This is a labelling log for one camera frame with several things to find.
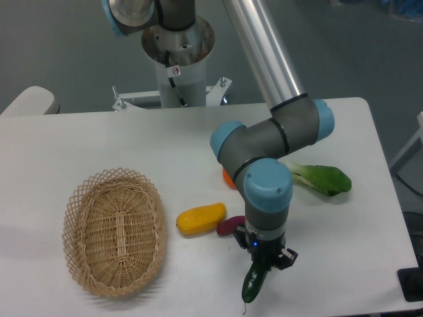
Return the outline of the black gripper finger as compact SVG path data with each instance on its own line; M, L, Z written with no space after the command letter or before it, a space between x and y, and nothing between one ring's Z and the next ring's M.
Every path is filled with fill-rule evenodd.
M270 258L266 254L256 254L252 257L252 267L254 271L270 271Z
M298 253L292 249L282 248L280 253L277 256L272 258L272 267L275 267L279 270L284 270L291 267L298 257Z

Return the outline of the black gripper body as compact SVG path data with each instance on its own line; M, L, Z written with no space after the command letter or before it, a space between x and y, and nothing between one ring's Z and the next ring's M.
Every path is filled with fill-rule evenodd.
M251 258L256 254L266 254L270 258L272 264L272 258L280 253L282 248L285 248L285 234L274 240L260 240L253 233L248 233L245 225L239 225L233 236L237 240L239 246L242 249L247 250L251 255Z

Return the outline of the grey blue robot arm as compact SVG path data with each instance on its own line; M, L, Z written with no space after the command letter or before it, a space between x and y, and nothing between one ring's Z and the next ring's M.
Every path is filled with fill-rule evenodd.
M194 1L103 1L113 31L142 34L145 53L156 65L161 106L205 106L204 60L214 45ZM233 121L211 135L211 148L245 201L246 221L235 231L240 246L265 269L285 269L297 254L285 249L284 235L292 177L280 159L329 136L331 109L311 100L291 64L263 1L225 1L225 9L244 47L270 110L250 127Z

